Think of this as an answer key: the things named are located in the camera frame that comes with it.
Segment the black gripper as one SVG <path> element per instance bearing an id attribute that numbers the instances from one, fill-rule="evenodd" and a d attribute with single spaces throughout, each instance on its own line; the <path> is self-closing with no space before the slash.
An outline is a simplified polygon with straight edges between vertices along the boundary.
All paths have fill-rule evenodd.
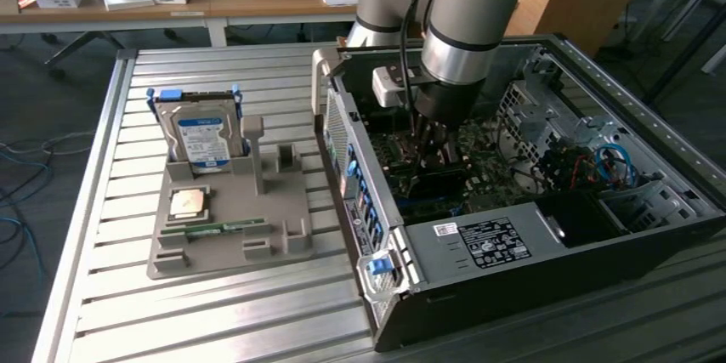
<path id="1" fill-rule="evenodd" d="M 472 114 L 482 89 L 484 81 L 466 85 L 425 83 L 420 85 L 414 107 L 429 121 L 458 129 Z"/>

